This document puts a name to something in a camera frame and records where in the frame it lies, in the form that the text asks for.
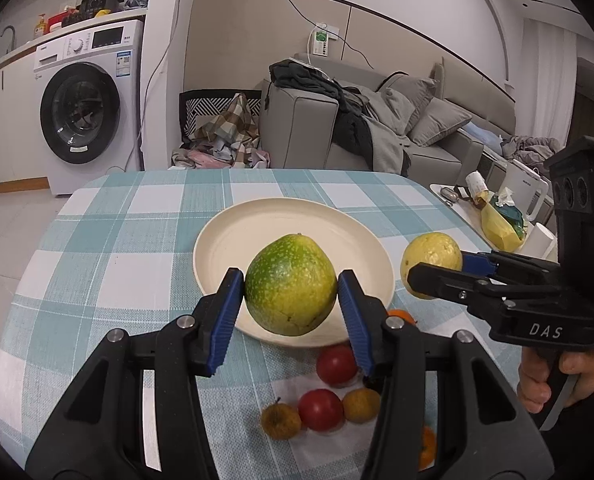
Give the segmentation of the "kitchen faucet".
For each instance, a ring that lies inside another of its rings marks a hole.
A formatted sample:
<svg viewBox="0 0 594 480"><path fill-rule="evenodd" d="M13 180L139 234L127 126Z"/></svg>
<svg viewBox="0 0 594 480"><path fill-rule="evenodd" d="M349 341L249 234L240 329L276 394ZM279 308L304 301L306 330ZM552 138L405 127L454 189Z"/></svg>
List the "kitchen faucet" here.
<svg viewBox="0 0 594 480"><path fill-rule="evenodd" d="M16 47L16 29L12 25L3 28L0 38L4 40L5 53L12 52Z"/></svg>

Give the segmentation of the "orange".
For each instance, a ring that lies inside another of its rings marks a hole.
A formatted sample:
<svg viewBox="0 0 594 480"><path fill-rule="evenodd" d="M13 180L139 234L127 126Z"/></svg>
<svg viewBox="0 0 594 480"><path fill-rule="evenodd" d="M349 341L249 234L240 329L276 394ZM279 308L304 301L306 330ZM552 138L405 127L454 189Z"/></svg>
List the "orange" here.
<svg viewBox="0 0 594 480"><path fill-rule="evenodd" d="M389 316L396 316L397 318L402 318L405 323L415 325L416 321L415 318L412 317L411 313L401 309L391 309L388 311Z"/></svg>
<svg viewBox="0 0 594 480"><path fill-rule="evenodd" d="M422 471L434 464L437 454L437 437L430 427L423 428L422 448L418 459L418 470Z"/></svg>

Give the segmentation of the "large red tomato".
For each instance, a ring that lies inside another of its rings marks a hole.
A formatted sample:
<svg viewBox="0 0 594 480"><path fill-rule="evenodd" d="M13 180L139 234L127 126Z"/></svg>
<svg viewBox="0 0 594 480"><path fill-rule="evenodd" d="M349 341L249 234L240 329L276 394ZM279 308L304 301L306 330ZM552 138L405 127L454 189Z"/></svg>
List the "large red tomato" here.
<svg viewBox="0 0 594 480"><path fill-rule="evenodd" d="M337 344L323 349L315 365L316 374L322 382L332 387L342 387L354 381L359 367L347 344Z"/></svg>

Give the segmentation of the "black patterned laundry basket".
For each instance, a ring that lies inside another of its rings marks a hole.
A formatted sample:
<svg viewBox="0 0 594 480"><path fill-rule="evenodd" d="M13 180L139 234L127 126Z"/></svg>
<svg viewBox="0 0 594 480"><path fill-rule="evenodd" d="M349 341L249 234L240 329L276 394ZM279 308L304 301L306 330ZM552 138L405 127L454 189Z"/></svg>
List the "black patterned laundry basket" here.
<svg viewBox="0 0 594 480"><path fill-rule="evenodd" d="M252 120L258 124L261 112L261 90L194 89L178 96L178 122L182 148L189 148L193 133L206 122L226 111L236 94L246 96Z"/></svg>

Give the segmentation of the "grey sofa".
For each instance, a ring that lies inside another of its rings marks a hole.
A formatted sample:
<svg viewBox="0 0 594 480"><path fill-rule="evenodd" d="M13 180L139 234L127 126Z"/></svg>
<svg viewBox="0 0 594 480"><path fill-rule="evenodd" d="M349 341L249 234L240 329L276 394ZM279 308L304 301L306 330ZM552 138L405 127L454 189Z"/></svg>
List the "grey sofa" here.
<svg viewBox="0 0 594 480"><path fill-rule="evenodd" d="M461 183L487 143L515 132L515 103L453 60L426 77L385 75L304 55L269 68L260 105L261 146L275 168L370 170L427 186Z"/></svg>

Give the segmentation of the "yellow guava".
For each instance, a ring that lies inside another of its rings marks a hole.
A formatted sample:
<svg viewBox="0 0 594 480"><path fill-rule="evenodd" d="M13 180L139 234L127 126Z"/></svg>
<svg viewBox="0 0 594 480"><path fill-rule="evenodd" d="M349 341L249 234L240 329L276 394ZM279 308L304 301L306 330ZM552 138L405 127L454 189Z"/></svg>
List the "yellow guava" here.
<svg viewBox="0 0 594 480"><path fill-rule="evenodd" d="M420 234L406 246L400 263L400 277L406 290L419 299L431 299L412 289L408 282L408 272L417 263L428 263L453 271L463 269L463 256L460 246L446 233L430 232Z"/></svg>

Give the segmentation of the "dark clothes pile on sofa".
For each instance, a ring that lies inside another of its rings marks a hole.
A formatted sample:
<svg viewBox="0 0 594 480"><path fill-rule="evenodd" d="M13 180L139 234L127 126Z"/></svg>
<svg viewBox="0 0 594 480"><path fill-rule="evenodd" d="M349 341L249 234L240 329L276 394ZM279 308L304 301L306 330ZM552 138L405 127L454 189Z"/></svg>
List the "dark clothes pile on sofa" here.
<svg viewBox="0 0 594 480"><path fill-rule="evenodd" d="M411 167L405 130L415 107L401 92L345 86L296 58L269 66L261 145L275 168L350 169L400 174Z"/></svg>

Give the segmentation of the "plaid cloth in basket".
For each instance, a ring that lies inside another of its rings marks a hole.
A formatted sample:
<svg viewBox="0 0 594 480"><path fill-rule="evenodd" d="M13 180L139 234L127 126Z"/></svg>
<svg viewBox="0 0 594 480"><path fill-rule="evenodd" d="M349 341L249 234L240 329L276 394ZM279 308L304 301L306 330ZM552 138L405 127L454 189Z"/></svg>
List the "plaid cloth in basket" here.
<svg viewBox="0 0 594 480"><path fill-rule="evenodd" d="M250 166L259 146L259 129L248 99L238 92L227 108L193 133L193 140L204 144L209 154L232 166Z"/></svg>

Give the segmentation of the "white side table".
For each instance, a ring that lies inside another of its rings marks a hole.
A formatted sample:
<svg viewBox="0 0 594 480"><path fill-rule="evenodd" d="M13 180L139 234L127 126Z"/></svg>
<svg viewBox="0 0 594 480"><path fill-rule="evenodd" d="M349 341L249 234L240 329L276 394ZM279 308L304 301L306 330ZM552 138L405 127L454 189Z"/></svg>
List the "white side table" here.
<svg viewBox="0 0 594 480"><path fill-rule="evenodd" d="M442 191L453 191L453 188L443 184L432 184L430 190L474 229L492 249L509 249L517 255L558 261L556 236L541 223L533 224L521 219L521 228L514 229L513 225L490 204L480 210L471 200L458 198L451 202Z"/></svg>

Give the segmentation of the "teal checkered tablecloth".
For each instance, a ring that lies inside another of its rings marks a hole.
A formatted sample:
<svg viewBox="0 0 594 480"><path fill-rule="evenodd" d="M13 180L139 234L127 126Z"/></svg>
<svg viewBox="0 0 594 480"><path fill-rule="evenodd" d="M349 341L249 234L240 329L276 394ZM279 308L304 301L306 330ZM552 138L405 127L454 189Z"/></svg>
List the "teal checkered tablecloth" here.
<svg viewBox="0 0 594 480"><path fill-rule="evenodd" d="M161 170L84 185L50 224L12 297L0 347L0 439L23 463L71 379L121 327L159 330L200 299L195 240L221 210L261 197L298 197L369 228L399 263L418 234L449 234L468 252L480 237L434 194L396 174L326 170ZM234 333L224 364L198 389L223 479L355 479L373 428L270 439L261 411L318 386L311 350Z"/></svg>

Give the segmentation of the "cream round plate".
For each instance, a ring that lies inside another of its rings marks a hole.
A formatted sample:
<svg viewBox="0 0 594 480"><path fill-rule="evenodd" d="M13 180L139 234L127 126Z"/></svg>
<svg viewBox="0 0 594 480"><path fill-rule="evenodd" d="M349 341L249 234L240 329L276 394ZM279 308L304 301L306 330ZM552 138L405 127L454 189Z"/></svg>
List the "cream round plate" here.
<svg viewBox="0 0 594 480"><path fill-rule="evenodd" d="M352 217L298 198L260 198L221 211L200 231L193 267L201 292L212 294L228 269L245 278L237 329L292 348L318 348L348 338L338 276L354 272L367 295L390 304L396 288L378 238Z"/></svg>

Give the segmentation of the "brown kiwi-like fruit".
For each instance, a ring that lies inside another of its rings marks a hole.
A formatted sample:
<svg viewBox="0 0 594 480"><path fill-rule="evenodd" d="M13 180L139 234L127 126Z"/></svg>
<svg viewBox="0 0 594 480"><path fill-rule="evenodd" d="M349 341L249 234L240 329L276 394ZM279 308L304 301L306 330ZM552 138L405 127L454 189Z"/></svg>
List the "brown kiwi-like fruit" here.
<svg viewBox="0 0 594 480"><path fill-rule="evenodd" d="M379 413L380 395L369 388L357 388L344 395L342 405L348 422L366 424Z"/></svg>

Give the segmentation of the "white washing machine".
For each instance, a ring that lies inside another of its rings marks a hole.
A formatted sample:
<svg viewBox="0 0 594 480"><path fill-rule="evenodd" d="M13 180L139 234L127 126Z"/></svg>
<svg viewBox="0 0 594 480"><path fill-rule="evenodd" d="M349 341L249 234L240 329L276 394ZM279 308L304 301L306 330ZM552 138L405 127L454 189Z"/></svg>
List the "white washing machine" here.
<svg viewBox="0 0 594 480"><path fill-rule="evenodd" d="M143 168L143 26L141 20L98 25L36 48L33 75L53 195L70 195L110 172Z"/></svg>

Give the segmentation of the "small brown pear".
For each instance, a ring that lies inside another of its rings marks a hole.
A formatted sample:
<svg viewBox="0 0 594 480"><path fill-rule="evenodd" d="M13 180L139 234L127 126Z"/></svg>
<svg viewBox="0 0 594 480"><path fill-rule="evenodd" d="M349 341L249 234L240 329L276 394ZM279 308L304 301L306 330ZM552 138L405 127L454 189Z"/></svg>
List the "small brown pear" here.
<svg viewBox="0 0 594 480"><path fill-rule="evenodd" d="M260 424L265 434L277 441L290 440L302 429L298 411L280 398L263 410Z"/></svg>

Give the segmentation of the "small red tomato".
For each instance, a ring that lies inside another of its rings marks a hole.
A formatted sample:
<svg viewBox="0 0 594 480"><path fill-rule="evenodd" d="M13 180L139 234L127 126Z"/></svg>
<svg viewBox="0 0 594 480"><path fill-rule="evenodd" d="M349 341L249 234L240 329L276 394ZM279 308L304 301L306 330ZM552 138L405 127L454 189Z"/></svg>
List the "small red tomato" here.
<svg viewBox="0 0 594 480"><path fill-rule="evenodd" d="M344 406L336 393L328 389L314 389L298 402L303 426L316 432L329 432L344 423Z"/></svg>

